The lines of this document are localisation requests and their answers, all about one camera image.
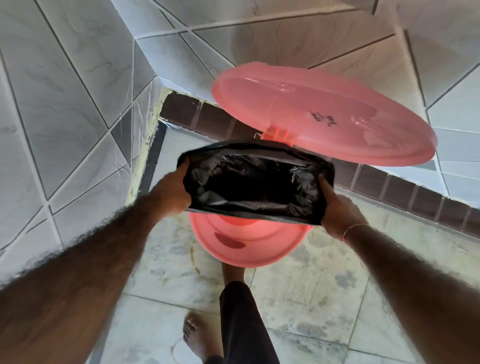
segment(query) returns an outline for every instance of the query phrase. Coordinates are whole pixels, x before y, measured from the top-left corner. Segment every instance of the tiled floor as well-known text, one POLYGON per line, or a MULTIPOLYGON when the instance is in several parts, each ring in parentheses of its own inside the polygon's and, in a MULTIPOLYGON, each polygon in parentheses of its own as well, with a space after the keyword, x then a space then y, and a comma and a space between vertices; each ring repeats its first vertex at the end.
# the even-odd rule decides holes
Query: tiled floor
MULTIPOLYGON (((181 152, 208 144, 167 129, 154 181, 181 152)), ((478 242, 354 198, 373 226, 424 259, 480 285, 478 242)), ((283 364, 421 363, 368 271, 343 243, 314 228, 285 259, 247 272, 283 364)), ((196 240, 183 213, 160 222, 120 300, 102 364, 199 364, 182 342, 189 310, 218 327, 220 263, 196 240)))

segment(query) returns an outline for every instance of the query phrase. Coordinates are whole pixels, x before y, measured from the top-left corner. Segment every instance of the black garbage bag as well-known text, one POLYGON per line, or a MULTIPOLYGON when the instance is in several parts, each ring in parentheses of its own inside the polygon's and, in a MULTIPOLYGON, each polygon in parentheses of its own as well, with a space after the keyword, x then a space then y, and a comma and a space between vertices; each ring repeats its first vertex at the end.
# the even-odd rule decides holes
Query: black garbage bag
POLYGON ((248 139, 214 143, 183 153, 188 208, 239 218, 320 225, 326 202, 318 183, 333 185, 333 164, 284 143, 248 139))

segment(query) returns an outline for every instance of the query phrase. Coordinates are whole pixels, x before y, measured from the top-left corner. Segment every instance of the trash can lid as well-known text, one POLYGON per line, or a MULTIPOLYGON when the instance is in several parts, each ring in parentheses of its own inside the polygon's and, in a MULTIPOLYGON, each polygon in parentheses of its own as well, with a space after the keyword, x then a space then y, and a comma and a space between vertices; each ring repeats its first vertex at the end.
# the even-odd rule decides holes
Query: trash can lid
POLYGON ((420 116, 358 81, 319 70, 247 63, 222 72, 212 95, 237 120, 312 152, 376 166, 432 159, 420 116))

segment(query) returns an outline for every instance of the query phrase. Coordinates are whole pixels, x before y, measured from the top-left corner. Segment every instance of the person's right hand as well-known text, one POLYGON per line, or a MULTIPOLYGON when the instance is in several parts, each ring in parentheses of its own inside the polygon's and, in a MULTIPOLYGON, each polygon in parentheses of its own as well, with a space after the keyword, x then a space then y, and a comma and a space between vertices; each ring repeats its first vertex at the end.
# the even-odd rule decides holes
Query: person's right hand
POLYGON ((327 180, 319 177, 320 187, 327 201, 322 226, 327 234, 342 240, 345 232, 354 225, 368 225, 367 219, 362 215, 357 205, 346 196, 336 194, 327 180))

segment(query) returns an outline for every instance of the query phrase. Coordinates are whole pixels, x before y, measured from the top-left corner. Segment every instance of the bare foot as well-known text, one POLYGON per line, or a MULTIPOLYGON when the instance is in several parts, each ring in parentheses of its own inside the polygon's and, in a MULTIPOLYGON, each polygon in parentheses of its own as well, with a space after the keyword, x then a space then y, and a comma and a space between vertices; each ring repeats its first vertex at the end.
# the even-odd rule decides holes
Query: bare foot
POLYGON ((222 262, 223 282, 225 285, 233 281, 245 282, 243 276, 245 275, 245 268, 231 266, 230 264, 222 262))
POLYGON ((215 338, 215 332, 195 313, 189 313, 183 322, 183 341, 202 363, 209 357, 223 357, 223 349, 215 338))

